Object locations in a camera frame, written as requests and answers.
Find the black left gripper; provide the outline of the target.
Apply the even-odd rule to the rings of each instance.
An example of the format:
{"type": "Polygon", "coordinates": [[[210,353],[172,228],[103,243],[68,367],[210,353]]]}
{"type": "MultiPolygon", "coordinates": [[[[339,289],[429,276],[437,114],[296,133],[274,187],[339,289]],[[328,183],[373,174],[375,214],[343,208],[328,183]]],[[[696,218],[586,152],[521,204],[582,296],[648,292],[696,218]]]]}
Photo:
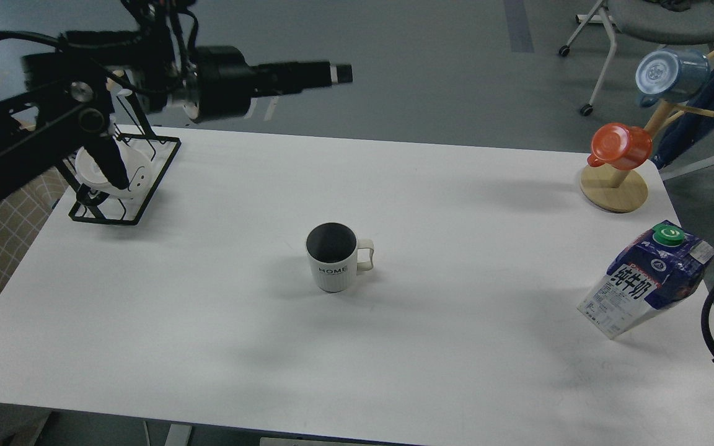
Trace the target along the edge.
{"type": "Polygon", "coordinates": [[[195,123],[244,116],[253,98],[299,94],[353,82],[349,63],[288,61],[252,67],[232,46],[198,47],[193,62],[195,76],[187,87],[191,97],[184,111],[195,123]]]}

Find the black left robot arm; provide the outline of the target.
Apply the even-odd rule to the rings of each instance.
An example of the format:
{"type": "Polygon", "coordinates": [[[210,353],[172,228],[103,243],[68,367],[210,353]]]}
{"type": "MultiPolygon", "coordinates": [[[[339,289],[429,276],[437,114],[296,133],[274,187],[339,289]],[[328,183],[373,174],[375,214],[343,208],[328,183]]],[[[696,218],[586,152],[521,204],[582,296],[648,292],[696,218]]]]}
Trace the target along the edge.
{"type": "Polygon", "coordinates": [[[250,65],[232,46],[196,45],[190,1],[124,1],[134,31],[72,30],[51,37],[0,30],[0,42],[40,43],[22,57],[25,92],[0,101],[0,201],[78,149],[119,189],[125,162],[112,133],[108,84],[136,94],[145,113],[179,103],[190,121],[243,116],[255,98],[299,94],[353,81],[349,63],[328,60],[250,65]]]}

